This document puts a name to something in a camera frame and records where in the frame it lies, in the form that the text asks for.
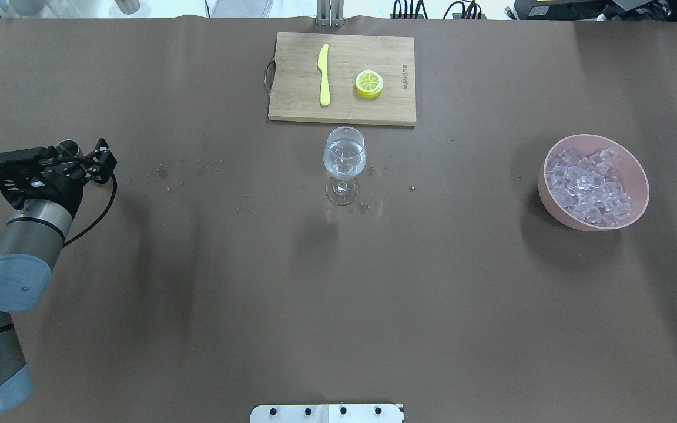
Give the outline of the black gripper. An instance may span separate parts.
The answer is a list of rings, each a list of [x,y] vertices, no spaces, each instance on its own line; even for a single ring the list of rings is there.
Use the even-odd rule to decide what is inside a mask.
[[[85,185],[115,179],[116,158],[104,137],[83,157],[83,166],[11,166],[5,169],[5,200],[22,210],[27,200],[46,200],[67,211],[78,211]]]

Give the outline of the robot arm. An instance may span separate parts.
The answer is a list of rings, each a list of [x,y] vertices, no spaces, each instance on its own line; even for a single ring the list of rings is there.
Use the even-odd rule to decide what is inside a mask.
[[[0,414],[19,406],[34,390],[11,314],[34,307],[51,283],[89,182],[118,180],[115,155],[101,138],[81,152],[75,141],[0,152],[0,194],[14,210],[0,237]]]

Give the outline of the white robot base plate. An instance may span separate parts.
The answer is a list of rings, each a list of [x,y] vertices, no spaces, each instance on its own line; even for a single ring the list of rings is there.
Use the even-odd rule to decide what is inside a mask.
[[[253,408],[250,422],[406,422],[402,405],[276,404]]]

